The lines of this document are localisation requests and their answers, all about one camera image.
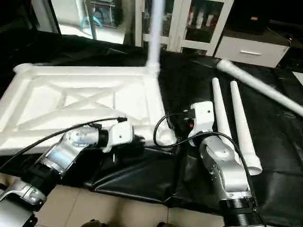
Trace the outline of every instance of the white cabinet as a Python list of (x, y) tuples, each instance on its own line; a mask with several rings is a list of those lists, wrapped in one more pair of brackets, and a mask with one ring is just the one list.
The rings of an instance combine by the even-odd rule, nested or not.
[[(168, 51), (212, 56), (233, 0), (166, 0), (161, 44)], [(135, 45), (149, 41), (152, 0), (136, 0)]]
[(274, 68), (288, 49), (288, 46), (223, 36), (215, 56)]

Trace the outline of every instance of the tiled floor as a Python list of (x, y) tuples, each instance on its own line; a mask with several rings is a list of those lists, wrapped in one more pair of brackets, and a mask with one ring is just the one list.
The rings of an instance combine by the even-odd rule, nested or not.
[(222, 227), (219, 216), (179, 208), (168, 209), (84, 189), (57, 186), (43, 208), (36, 213), (39, 227), (80, 227), (91, 219), (110, 227), (156, 227), (169, 222), (176, 227)]

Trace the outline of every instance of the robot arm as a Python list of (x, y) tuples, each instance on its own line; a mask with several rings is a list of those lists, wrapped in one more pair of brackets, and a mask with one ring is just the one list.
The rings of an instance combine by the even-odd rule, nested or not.
[[(195, 125), (190, 136), (212, 131), (214, 123), (212, 102), (195, 103), (191, 108), (195, 115)], [(223, 143), (220, 137), (210, 136), (199, 144), (199, 153), (211, 175), (215, 194), (222, 210), (224, 226), (262, 226), (245, 170), (236, 161), (234, 151)]]
[(133, 140), (133, 127), (119, 122), (109, 130), (81, 127), (65, 133), (26, 173), (0, 195), (0, 227), (33, 227), (48, 194), (60, 182), (80, 153), (88, 146), (110, 152), (117, 145)]

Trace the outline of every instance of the black tarp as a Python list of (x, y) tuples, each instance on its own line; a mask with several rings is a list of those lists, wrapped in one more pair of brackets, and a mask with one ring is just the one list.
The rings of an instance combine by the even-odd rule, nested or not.
[[(0, 92), (13, 78), (18, 64), (46, 63), (68, 66), (143, 66), (147, 50), (108, 44), (76, 36), (48, 33), (9, 32), (0, 35)], [(161, 53), (159, 83), (164, 107), (174, 113), (191, 103), (212, 100), (211, 80), (218, 77), (223, 92), (232, 136), (236, 139), (231, 102), (230, 76), (199, 64), (202, 57)], [(303, 87), (292, 72), (238, 64), (255, 77), (303, 104)], [(303, 121), (276, 102), (239, 83), (240, 93), (263, 172), (253, 176), (261, 214), (272, 225), (303, 227)], [(172, 118), (176, 134), (186, 137), (188, 124)], [(66, 175), (63, 184), (162, 203), (201, 212), (219, 214), (209, 175), (188, 144), (173, 155), (140, 145), (118, 151), (118, 164), (111, 154), (99, 150), (84, 152)], [(5, 170), (20, 175), (38, 155), (24, 155)]]

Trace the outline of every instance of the white cylindrical rod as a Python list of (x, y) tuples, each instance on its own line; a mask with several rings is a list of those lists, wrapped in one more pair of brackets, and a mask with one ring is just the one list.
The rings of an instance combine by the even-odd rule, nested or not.
[[(231, 130), (229, 128), (229, 124), (227, 120), (219, 79), (213, 78), (212, 83), (213, 83), (213, 93), (214, 93), (214, 110), (216, 113), (218, 132), (221, 132), (232, 138)], [(223, 141), (223, 143), (225, 143), (227, 146), (229, 146), (231, 149), (234, 150), (233, 144), (227, 138), (220, 136), (220, 139)], [(240, 165), (242, 165), (242, 162), (239, 159), (239, 155), (236, 152), (235, 152), (235, 159)]]
[(258, 175), (262, 172), (262, 166), (252, 143), (250, 130), (247, 124), (238, 84), (236, 81), (231, 82), (231, 90), (239, 147), (250, 171), (250, 175)]
[(234, 64), (232, 64), (228, 60), (221, 60), (217, 64), (217, 68), (223, 72), (228, 73), (229, 75), (239, 79), (241, 82), (251, 86), (252, 88), (256, 89), (257, 91), (265, 94), (266, 96), (272, 98), (276, 102), (282, 104), (286, 108), (294, 111), (301, 117), (303, 117), (303, 107), (291, 100), (290, 98), (286, 97), (285, 95), (281, 94), (277, 90), (273, 89), (271, 86), (263, 83), (261, 80), (253, 77), (249, 73), (243, 71), (242, 69), (238, 68)]
[(164, 0), (152, 1), (151, 34), (148, 46), (147, 68), (159, 70), (160, 36), (162, 33)]

